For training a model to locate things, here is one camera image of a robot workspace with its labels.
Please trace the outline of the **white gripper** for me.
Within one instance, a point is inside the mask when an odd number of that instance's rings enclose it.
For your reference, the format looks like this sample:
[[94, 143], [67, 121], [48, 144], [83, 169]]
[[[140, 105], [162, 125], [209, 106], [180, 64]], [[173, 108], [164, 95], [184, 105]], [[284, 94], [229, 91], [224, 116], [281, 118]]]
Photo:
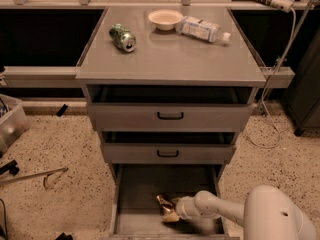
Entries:
[[200, 211], [195, 205], [194, 197], [177, 197], [171, 199], [171, 202], [176, 205], [176, 211], [174, 209], [167, 208], [163, 210], [162, 220], [165, 223], [178, 222], [180, 218], [184, 220], [190, 220], [192, 218], [200, 216]]

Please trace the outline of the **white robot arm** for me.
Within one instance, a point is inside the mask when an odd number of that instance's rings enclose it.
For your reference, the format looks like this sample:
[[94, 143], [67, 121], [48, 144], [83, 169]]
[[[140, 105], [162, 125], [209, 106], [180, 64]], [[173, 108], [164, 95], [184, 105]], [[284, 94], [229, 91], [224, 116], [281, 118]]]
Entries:
[[316, 229], [308, 216], [281, 190], [259, 185], [245, 203], [235, 203], [208, 191], [172, 201], [157, 196], [164, 222], [194, 218], [224, 217], [243, 227], [244, 240], [317, 240]]

